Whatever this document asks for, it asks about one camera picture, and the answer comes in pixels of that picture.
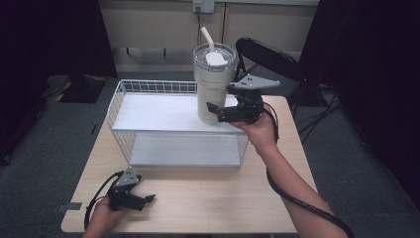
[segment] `tabletop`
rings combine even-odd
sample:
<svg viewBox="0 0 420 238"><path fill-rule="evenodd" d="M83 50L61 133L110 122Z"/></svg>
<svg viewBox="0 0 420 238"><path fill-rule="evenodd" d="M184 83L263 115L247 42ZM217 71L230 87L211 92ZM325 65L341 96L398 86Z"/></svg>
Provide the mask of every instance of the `tabletop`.
<svg viewBox="0 0 420 238"><path fill-rule="evenodd" d="M264 96L278 116L278 147L290 164L316 189L287 101ZM85 207L101 184L128 167L106 122L101 127L71 202L80 210L68 210L61 229L84 232ZM251 143L238 168L134 167L141 181L131 194L156 194L142 211L123 217L113 232L148 234L294 233L281 198L270 188L265 165Z"/></svg>

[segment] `person's arm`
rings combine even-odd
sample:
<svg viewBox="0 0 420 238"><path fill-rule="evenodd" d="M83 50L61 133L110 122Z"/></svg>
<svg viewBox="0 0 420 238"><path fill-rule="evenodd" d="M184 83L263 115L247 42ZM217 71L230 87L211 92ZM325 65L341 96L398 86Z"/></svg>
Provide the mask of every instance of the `person's arm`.
<svg viewBox="0 0 420 238"><path fill-rule="evenodd" d="M114 211L111 209L109 198L102 198L102 200L98 201L95 205L95 210L90 218L86 232L83 234L83 238L103 237L117 224L117 221L121 217L130 211L131 209L126 207L121 207Z"/></svg>
<svg viewBox="0 0 420 238"><path fill-rule="evenodd" d="M296 172L278 149L274 141L272 122L268 115L264 113L262 118L254 124L233 122L231 125L242 129L247 134L278 187L302 201L333 214L327 203ZM330 221L287 199L282 200L300 237L348 237L346 232Z"/></svg>

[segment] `hand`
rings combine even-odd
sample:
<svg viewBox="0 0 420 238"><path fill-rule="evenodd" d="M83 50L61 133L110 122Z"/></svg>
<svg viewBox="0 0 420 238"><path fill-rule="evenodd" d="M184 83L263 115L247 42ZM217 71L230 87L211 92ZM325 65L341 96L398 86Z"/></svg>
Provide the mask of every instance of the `hand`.
<svg viewBox="0 0 420 238"><path fill-rule="evenodd" d="M269 106L265 105L264 108L270 111ZM264 149L276 147L274 127L272 126L271 118L266 113L263 113L262 118L254 124L246 122L231 122L230 124L247 134L250 142L256 147L257 153L260 154Z"/></svg>
<svg viewBox="0 0 420 238"><path fill-rule="evenodd" d="M130 211L131 209L126 207L120 207L114 211L111 208L109 197L102 198L95 205L95 210L83 237L102 237L117 224L121 217Z"/></svg>

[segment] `electrical cord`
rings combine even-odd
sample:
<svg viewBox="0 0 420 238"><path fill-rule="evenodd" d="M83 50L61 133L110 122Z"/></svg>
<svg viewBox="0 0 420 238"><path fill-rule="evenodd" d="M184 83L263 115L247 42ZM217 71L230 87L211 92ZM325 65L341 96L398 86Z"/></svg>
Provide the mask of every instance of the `electrical cord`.
<svg viewBox="0 0 420 238"><path fill-rule="evenodd" d="M102 191L102 189L104 188L104 186L114 177L119 178L122 174L124 173L124 171L120 171L120 172L116 172L113 175L111 175L108 179L105 180L105 182L101 185L101 187L99 188L99 190L96 192L96 194L93 196L92 200L90 201L89 205L86 207L86 213L84 214L84 230L87 229L87 226L89 225L89 221L90 221L90 212L93 209L93 206L95 205L96 201L100 198L103 198L105 196L102 197L98 197L99 193Z"/></svg>
<svg viewBox="0 0 420 238"><path fill-rule="evenodd" d="M268 103L264 103L264 104L268 105L271 108L272 112L274 113L274 116L273 116L271 112L264 109L264 112L271 118L272 125L274 127L274 140L277 143L278 138L279 138L278 137L277 115L276 115L274 109L272 108L272 106L270 106ZM326 220L332 222L333 224L337 225L338 227L343 229L344 232L346 232L346 234L349 238L354 238L355 237L352 229L350 229L350 227L345 222L343 222L341 219L339 219L338 217L336 217L336 216L334 216L334 215L332 215L332 214L330 214L330 213L328 213L328 212L326 212L326 211L324 211L324 210L322 210L318 207L315 207L315 206L313 206L309 203L306 203L306 202L288 194L287 192L282 190L280 187L278 187L277 184L275 184L274 180L272 179L271 175L269 174L268 170L266 170L266 177L267 177L268 183L271 186L271 188L277 194L279 194L281 197L284 197L285 199L293 202L294 204L296 204L296 205L298 205L298 206L300 206L300 207L302 207L302 208L304 208L304 209L306 209L306 210L308 210L308 211L310 211L310 212L312 212L316 215L319 215L319 216L325 218Z"/></svg>
<svg viewBox="0 0 420 238"><path fill-rule="evenodd" d="M200 12L201 12L201 8L200 7L195 7L195 12L197 14L197 21L198 21L198 32L197 32L197 46L201 45L201 16L200 16Z"/></svg>
<svg viewBox="0 0 420 238"><path fill-rule="evenodd" d="M337 106L335 106L333 109L331 109L333 103L334 103L334 99L337 97L337 91L334 93L333 98L331 99L331 102L328 104L327 108L321 112L320 114L318 114L317 116L315 116L315 118L317 118L316 120L312 121L311 123L309 123L308 125L306 125L303 129L301 129L298 133L299 135L304 132L305 130L307 130L310 126L312 126L312 128L309 130L309 132L306 134L306 136L302 139L302 144L305 143L306 139L309 137L309 135L312 133L312 131L315 129L315 127L318 125L318 123L324 119L326 116L328 116L329 114L331 114L332 112L334 112L335 110L337 110L338 108L340 108L341 103L339 103Z"/></svg>
<svg viewBox="0 0 420 238"><path fill-rule="evenodd" d="M323 102L321 102L321 99L320 99L320 96L319 96L319 94L318 93L316 93L318 96L317 96L317 99L318 99L318 103L319 103L319 106L320 107L323 107L324 106L324 104L323 104ZM301 123L303 123L303 122L305 122L305 121L307 121L307 120L309 120L309 119L311 119L311 118L314 118L314 120L315 120L315 118L317 118L317 117L320 117L323 113L324 113L324 111L323 112L321 112L321 113L319 113L318 115L314 115L314 116L309 116L309 117L307 117L307 118L305 118L305 119L303 119L303 120L301 120L301 121L299 121L299 122L297 122L296 123L296 126L299 126Z"/></svg>

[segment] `wall outlet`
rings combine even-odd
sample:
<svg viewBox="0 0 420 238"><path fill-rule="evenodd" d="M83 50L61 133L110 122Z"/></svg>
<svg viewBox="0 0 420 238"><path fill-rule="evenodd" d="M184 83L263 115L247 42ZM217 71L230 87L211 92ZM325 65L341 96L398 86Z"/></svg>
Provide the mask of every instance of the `wall outlet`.
<svg viewBox="0 0 420 238"><path fill-rule="evenodd" d="M192 12L214 13L214 1L192 1Z"/></svg>
<svg viewBox="0 0 420 238"><path fill-rule="evenodd" d="M214 13L214 1L204 1L204 13Z"/></svg>
<svg viewBox="0 0 420 238"><path fill-rule="evenodd" d="M192 1L192 12L204 12L203 1Z"/></svg>

